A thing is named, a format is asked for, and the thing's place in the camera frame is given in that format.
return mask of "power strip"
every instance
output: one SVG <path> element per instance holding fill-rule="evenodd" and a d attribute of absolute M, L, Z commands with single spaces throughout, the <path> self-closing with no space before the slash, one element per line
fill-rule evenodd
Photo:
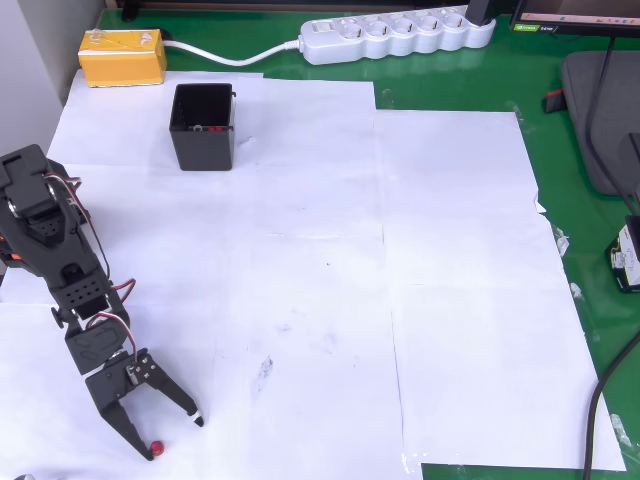
<path fill-rule="evenodd" d="M 465 17 L 467 6 L 312 20 L 300 29 L 300 51 L 313 65 L 363 57 L 485 47 L 496 21 L 481 27 Z"/>

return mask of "green table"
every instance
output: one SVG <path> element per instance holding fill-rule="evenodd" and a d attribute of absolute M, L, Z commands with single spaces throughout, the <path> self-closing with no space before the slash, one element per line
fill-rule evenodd
<path fill-rule="evenodd" d="M 124 23 L 119 11 L 105 10 L 100 28 L 160 27 L 175 40 L 242 59 L 296 39 L 300 25 L 307 20 L 343 15 L 347 14 L 143 10 L 136 21 Z M 250 32 L 247 40 L 242 40 L 241 31 L 245 36 Z M 564 268 L 569 281 L 582 289 L 584 300 L 576 300 L 576 307 L 596 369 L 602 372 L 640 329 L 640 295 L 618 291 L 604 257 L 604 249 L 622 228 L 627 210 L 621 200 L 594 191 L 569 114 L 544 115 L 541 100 L 561 88 L 560 67 L 568 54 L 605 50 L 607 42 L 595 37 L 566 42 L 546 35 L 513 33 L 509 19 L 502 17 L 491 44 L 482 50 L 323 66 L 310 65 L 299 53 L 284 52 L 238 70 L 289 80 L 373 81 L 379 109 L 515 112 L 540 187 L 540 203 L 547 209 L 549 221 L 569 237 Z M 640 41 L 619 40 L 617 48 L 640 49 Z M 170 70 L 231 69 L 175 49 L 169 49 L 167 56 Z M 636 443 L 640 442 L 638 350 L 619 368 L 605 391 L 610 413 L 620 416 L 631 439 L 629 445 L 621 443 L 628 473 L 596 473 L 595 479 L 640 479 L 640 445 Z M 585 405 L 576 408 L 585 409 Z M 423 474 L 437 480 L 571 480 L 580 478 L 581 472 L 425 465 Z"/>

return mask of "wall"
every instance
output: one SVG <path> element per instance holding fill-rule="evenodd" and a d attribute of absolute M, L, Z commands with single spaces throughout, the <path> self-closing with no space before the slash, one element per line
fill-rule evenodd
<path fill-rule="evenodd" d="M 0 156 L 36 143 L 46 153 L 78 46 L 104 0 L 0 0 Z"/>
<path fill-rule="evenodd" d="M 94 28 L 104 0 L 18 0 L 49 76 L 64 103 L 80 65 L 78 47 Z"/>

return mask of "black robotic arm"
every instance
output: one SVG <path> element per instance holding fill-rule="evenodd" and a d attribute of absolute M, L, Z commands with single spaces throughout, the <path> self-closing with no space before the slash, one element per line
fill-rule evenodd
<path fill-rule="evenodd" d="M 77 187 L 64 167 L 48 160 L 37 145 L 0 157 L 0 284 L 7 267 L 23 268 L 45 280 L 58 304 L 51 309 L 53 317 L 60 328 L 67 326 L 65 342 L 80 374 L 95 370 L 86 385 L 100 415 L 153 460 L 121 398 L 146 383 L 177 403 L 198 426 L 204 421 L 193 399 L 147 349 L 137 351 L 108 264 L 105 273 L 81 229 L 84 223 L 92 230 L 93 225 L 76 196 Z M 83 327 L 81 320 L 87 319 Z M 133 354 L 123 349 L 127 337 Z"/>

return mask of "small red ball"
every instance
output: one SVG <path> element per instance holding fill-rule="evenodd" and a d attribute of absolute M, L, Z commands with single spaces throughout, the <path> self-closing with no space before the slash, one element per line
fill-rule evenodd
<path fill-rule="evenodd" d="M 161 441 L 156 440 L 155 442 L 151 442 L 151 454 L 154 457 L 159 457 L 163 453 L 164 453 L 164 444 Z"/>

